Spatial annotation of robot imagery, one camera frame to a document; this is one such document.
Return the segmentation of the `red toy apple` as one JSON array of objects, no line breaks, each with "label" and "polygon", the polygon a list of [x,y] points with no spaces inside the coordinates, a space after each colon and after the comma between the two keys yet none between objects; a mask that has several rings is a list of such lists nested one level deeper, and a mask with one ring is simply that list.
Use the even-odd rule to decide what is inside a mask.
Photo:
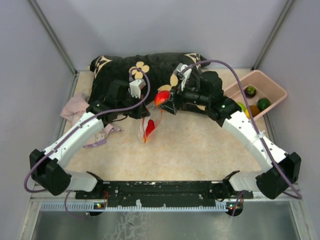
[{"label": "red toy apple", "polygon": [[155,106],[159,107],[160,105],[168,101],[170,97],[171,97],[171,92],[169,90],[159,91],[154,98]]}]

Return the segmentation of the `red yellow toy mango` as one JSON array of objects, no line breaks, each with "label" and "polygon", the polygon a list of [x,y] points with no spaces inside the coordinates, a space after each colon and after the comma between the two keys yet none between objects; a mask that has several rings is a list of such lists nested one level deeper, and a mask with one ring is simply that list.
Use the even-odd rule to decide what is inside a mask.
[{"label": "red yellow toy mango", "polygon": [[155,128],[155,122],[152,119],[149,119],[147,123],[142,126],[144,143],[147,141],[149,135],[155,130]]}]

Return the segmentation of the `clear zip bag orange zipper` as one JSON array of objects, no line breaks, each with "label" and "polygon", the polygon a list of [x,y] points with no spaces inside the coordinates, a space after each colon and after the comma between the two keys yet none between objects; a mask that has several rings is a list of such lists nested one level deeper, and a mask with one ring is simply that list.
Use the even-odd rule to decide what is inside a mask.
[{"label": "clear zip bag orange zipper", "polygon": [[147,105],[147,110],[150,116],[144,117],[138,128],[138,137],[143,143],[146,143],[148,138],[152,136],[163,117],[163,111],[156,107],[154,101]]}]

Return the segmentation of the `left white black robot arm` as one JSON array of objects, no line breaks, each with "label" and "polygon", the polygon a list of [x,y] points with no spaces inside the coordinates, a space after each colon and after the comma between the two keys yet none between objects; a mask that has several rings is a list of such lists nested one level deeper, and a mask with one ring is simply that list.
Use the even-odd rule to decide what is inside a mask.
[{"label": "left white black robot arm", "polygon": [[97,199],[104,186],[92,173],[66,171],[72,157],[97,133],[123,114],[133,119],[150,116],[145,101],[151,91],[148,79],[131,82],[114,80],[103,100],[92,102],[80,119],[62,137],[44,150],[29,155],[30,172],[26,176],[53,196],[65,191],[84,191]]}]

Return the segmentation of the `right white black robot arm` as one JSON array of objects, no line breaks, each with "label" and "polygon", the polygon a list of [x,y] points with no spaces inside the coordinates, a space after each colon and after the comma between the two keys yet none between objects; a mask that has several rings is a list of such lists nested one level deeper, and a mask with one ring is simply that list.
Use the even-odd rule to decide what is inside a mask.
[{"label": "right white black robot arm", "polygon": [[223,185],[227,197],[235,198],[241,191],[259,191],[274,200],[298,180],[300,156],[296,152],[288,154],[257,129],[242,108],[225,96],[223,81],[217,72],[204,72],[199,88],[179,83],[171,90],[159,91],[154,100],[156,107],[173,115],[187,105],[204,107],[210,119],[233,134],[251,153],[261,170],[228,175]]}]

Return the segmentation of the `black floral pillow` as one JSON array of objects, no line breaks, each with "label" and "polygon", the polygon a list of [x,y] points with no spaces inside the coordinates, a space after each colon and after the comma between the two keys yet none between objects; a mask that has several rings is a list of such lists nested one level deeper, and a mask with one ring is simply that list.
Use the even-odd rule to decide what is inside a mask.
[{"label": "black floral pillow", "polygon": [[102,100],[114,80],[143,79],[143,74],[136,70],[141,69],[149,78],[150,93],[146,105],[151,103],[159,91],[171,90],[178,84],[174,75],[176,67],[182,63],[191,65],[206,59],[195,52],[166,52],[128,57],[101,55],[92,60],[90,71],[93,72],[93,83],[88,103]]}]

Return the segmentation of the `yellow toy lemon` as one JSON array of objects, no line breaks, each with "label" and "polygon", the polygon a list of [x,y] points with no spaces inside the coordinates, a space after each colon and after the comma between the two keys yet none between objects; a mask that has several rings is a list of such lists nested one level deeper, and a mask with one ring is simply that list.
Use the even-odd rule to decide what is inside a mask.
[{"label": "yellow toy lemon", "polygon": [[245,110],[245,115],[246,115],[246,117],[248,118],[248,119],[250,119],[251,117],[250,117],[250,113],[249,113],[249,110],[248,109],[246,109]]}]

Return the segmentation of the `dark mangosteen toy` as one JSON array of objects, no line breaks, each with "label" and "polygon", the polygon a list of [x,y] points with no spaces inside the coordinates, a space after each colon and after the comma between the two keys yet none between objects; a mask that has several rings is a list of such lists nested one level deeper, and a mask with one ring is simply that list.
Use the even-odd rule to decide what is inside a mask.
[{"label": "dark mangosteen toy", "polygon": [[244,93],[248,99],[252,99],[253,97],[256,96],[257,90],[254,86],[249,85],[248,87],[245,88]]}]

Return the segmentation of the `brown toy fruit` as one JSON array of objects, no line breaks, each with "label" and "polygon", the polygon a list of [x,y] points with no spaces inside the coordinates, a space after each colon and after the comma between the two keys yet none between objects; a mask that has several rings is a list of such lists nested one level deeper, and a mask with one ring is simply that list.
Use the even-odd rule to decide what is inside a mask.
[{"label": "brown toy fruit", "polygon": [[261,112],[256,105],[250,105],[249,109],[253,117],[256,117]]}]

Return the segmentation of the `dark green toy lime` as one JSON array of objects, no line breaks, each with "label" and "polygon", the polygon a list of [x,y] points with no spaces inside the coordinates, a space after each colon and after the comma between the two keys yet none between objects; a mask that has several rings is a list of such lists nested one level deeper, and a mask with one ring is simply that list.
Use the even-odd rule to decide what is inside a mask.
[{"label": "dark green toy lime", "polygon": [[269,106],[271,105],[271,102],[268,98],[260,98],[257,101],[257,108],[259,109],[260,112],[264,111],[265,109],[267,109]]}]

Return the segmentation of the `pink plastic bin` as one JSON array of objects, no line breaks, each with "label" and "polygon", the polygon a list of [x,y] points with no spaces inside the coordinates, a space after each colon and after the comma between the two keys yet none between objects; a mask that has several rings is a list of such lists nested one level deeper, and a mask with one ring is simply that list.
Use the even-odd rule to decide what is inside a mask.
[{"label": "pink plastic bin", "polygon": [[267,108],[260,110],[259,114],[254,116],[254,120],[261,118],[288,96],[287,91],[283,87],[260,70],[254,70],[245,75],[240,79],[240,82],[243,90],[249,86],[254,87],[256,90],[254,97],[245,98],[249,106],[257,107],[258,101],[263,98],[268,99],[270,102]]}]

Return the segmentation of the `left aluminium corner post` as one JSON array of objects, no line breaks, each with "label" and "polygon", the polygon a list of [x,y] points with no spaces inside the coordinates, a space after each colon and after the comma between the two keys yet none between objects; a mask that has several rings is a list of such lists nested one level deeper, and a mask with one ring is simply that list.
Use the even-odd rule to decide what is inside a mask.
[{"label": "left aluminium corner post", "polygon": [[45,29],[46,33],[48,34],[51,42],[53,43],[54,47],[56,48],[57,52],[61,56],[63,62],[66,64],[68,69],[72,72],[73,75],[76,75],[78,71],[76,70],[70,56],[68,55],[66,49],[64,48],[62,42],[59,40],[56,32],[54,31],[53,27],[51,26],[50,22],[48,21],[47,17],[45,16],[44,12],[42,11],[39,3],[36,0],[27,0],[28,4],[32,8],[33,12],[39,19],[41,25]]}]

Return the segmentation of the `aluminium corner post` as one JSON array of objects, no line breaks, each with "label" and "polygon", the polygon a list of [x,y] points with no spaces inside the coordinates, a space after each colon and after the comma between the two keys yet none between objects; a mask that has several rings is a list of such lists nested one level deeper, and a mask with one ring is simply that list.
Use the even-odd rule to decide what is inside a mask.
[{"label": "aluminium corner post", "polygon": [[282,25],[284,24],[285,20],[287,19],[290,12],[292,11],[292,8],[294,7],[295,3],[296,3],[295,0],[287,0],[285,2],[285,5],[284,5],[279,17],[277,18],[270,34],[268,35],[265,43],[263,44],[261,51],[259,52],[253,66],[250,69],[251,71],[258,70],[259,67],[261,66],[261,64],[262,64],[263,60],[265,59],[268,51],[270,50],[274,40],[276,39],[277,34],[279,33]]},{"label": "aluminium corner post", "polygon": [[48,21],[47,17],[45,16],[44,12],[42,11],[39,3],[36,0],[27,0],[28,4],[32,8],[33,12],[39,19],[41,25],[45,29],[46,33],[48,34],[51,42],[53,43],[54,47],[56,48],[57,52],[61,56],[63,62],[66,64],[68,69],[72,72],[73,75],[76,75],[78,71],[76,70],[70,56],[68,55],[66,49],[64,48],[62,42],[59,40],[56,32],[54,31],[53,27],[51,26],[50,22]]}]

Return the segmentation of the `right aluminium corner post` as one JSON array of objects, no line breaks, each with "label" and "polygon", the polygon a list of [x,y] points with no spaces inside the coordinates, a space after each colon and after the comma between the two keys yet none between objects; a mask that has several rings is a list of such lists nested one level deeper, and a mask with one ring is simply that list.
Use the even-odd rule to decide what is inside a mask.
[{"label": "right aluminium corner post", "polygon": [[265,59],[268,51],[270,50],[274,40],[276,39],[277,34],[279,33],[282,25],[284,24],[285,20],[287,19],[290,12],[292,11],[292,8],[294,7],[295,3],[296,3],[295,0],[287,0],[285,2],[285,5],[284,5],[279,17],[277,18],[270,34],[268,35],[265,43],[263,44],[261,51],[259,52],[253,66],[250,69],[251,71],[258,70],[259,67],[261,66],[261,64],[262,64],[263,60]]}]

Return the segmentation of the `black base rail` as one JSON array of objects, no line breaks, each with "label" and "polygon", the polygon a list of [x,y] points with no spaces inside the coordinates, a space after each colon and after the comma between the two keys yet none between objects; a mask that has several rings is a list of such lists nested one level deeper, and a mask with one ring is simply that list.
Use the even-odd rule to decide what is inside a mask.
[{"label": "black base rail", "polygon": [[97,178],[91,192],[77,190],[77,200],[95,200],[95,210],[218,210],[239,215],[253,193],[235,191],[229,179],[192,181],[104,181]]}]

